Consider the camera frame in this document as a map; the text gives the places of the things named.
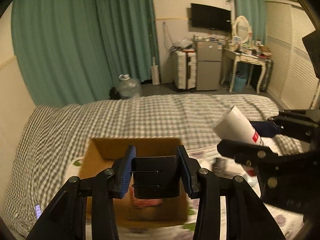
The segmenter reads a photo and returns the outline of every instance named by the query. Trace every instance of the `white bottle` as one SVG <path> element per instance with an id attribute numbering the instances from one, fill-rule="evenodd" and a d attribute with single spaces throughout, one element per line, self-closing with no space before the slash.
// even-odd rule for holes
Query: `white bottle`
<path id="1" fill-rule="evenodd" d="M 260 135 L 236 106 L 227 111 L 212 129 L 221 140 L 265 146 Z M 250 176 L 255 176 L 253 168 L 243 168 Z"/>
<path id="2" fill-rule="evenodd" d="M 120 75 L 116 86 L 122 99 L 137 98 L 141 96 L 141 84 L 138 79 L 131 78 L 129 74 Z"/>
<path id="3" fill-rule="evenodd" d="M 252 26 L 250 25 L 249 27 L 249 31 L 248 31 L 248 35 L 249 35 L 249 48 L 252 48 Z"/>

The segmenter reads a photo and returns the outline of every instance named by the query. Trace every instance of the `dark suitcase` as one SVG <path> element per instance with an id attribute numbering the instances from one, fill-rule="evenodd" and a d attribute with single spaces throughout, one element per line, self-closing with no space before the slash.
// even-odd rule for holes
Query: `dark suitcase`
<path id="1" fill-rule="evenodd" d="M 266 73 L 263 77 L 263 80 L 261 82 L 260 85 L 260 92 L 266 93 L 269 83 L 270 83 L 270 79 L 271 79 L 271 75 L 272 75 L 272 70 L 273 70 L 273 60 L 272 59 L 266 59 Z M 255 90 L 257 90 L 257 84 L 258 84 L 258 80 L 260 77 L 260 73 L 261 73 L 261 68 L 260 67 L 253 67 L 253 72 L 252 72 L 252 78 L 251 78 L 251 82 L 250 84 L 254 87 Z"/>

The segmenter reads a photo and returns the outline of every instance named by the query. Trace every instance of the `vanity table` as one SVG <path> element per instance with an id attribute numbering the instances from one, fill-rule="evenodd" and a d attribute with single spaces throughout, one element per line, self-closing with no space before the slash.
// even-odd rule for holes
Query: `vanity table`
<path id="1" fill-rule="evenodd" d="M 235 77 L 236 77 L 237 64 L 238 64 L 239 61 L 241 61 L 241 62 L 253 64 L 251 66 L 251 68 L 250 68 L 248 85 L 250 85 L 250 81 L 251 81 L 252 71 L 253 71 L 254 65 L 260 65 L 261 66 L 261 74 L 260 74 L 260 77 L 259 77 L 259 80 L 258 80 L 258 84 L 257 84 L 257 93 L 259 94 L 260 93 L 260 85 L 261 85 L 263 77 L 264 77 L 264 75 L 266 73 L 266 60 L 262 59 L 262 58 L 258 58 L 258 57 L 253 56 L 253 55 L 247 55 L 247 54 L 244 54 L 244 53 L 237 53 L 237 52 L 231 51 L 230 49 L 224 49 L 223 55 L 224 55 L 224 57 L 228 57 L 228 58 L 231 58 L 232 60 L 234 60 L 229 93 L 231 93 L 232 90 L 233 90 L 233 85 L 235 83 Z M 226 71 L 226 69 L 224 69 L 223 70 L 223 77 L 222 77 L 222 80 L 221 80 L 221 85 L 225 82 L 226 76 L 227 76 L 227 71 Z"/>
<path id="2" fill-rule="evenodd" d="M 232 37 L 233 37 L 233 45 L 235 47 L 238 47 L 238 51 L 240 51 L 240 47 L 242 44 L 249 42 L 250 46 L 252 45 L 252 28 L 247 20 L 246 17 L 244 16 L 239 16 L 237 19 L 233 22 L 232 24 Z M 229 93 L 232 92 L 233 86 L 235 84 L 235 77 L 236 77 L 236 71 L 237 71 L 237 64 L 239 61 L 244 62 L 244 63 L 249 63 L 252 64 L 250 68 L 250 74 L 249 74 L 249 79 L 248 79 L 248 85 L 250 85 L 251 77 L 252 77 L 252 72 L 253 72 L 253 67 L 255 65 L 260 65 L 261 66 L 261 74 L 258 80 L 257 84 L 257 93 L 260 93 L 260 85 L 263 80 L 263 77 L 266 73 L 266 60 L 253 56 L 253 55 L 248 55 L 245 53 L 237 53 L 229 48 L 225 48 L 223 50 L 223 56 L 231 58 L 234 60 L 233 63 L 233 69 L 232 69 L 232 77 L 231 77 L 231 83 L 230 83 L 230 88 L 229 88 Z M 223 76 L 221 80 L 221 84 L 223 84 L 226 80 L 227 76 L 227 70 L 223 70 Z"/>

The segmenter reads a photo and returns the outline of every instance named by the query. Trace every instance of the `television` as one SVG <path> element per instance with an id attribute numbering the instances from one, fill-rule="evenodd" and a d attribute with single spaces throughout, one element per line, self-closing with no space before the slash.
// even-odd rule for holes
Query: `television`
<path id="1" fill-rule="evenodd" d="M 229 10 L 192 3 L 191 18 L 192 27 L 231 33 L 231 11 Z"/>

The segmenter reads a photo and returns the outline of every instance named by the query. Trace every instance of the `gray checkered duvet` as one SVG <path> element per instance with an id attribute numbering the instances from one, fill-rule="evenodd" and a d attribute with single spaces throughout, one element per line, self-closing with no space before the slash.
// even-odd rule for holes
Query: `gray checkered duvet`
<path id="1" fill-rule="evenodd" d="M 256 95 L 164 95 L 131 100 L 100 101 L 64 108 L 38 106 L 25 126 L 6 191 L 4 220 L 22 236 L 63 184 L 64 172 L 83 156 L 94 137 L 178 137 L 186 149 L 207 147 L 220 140 L 214 123 L 236 105 L 252 121 L 277 115 L 270 99 Z M 299 143 L 276 136 L 283 153 L 298 152 Z"/>

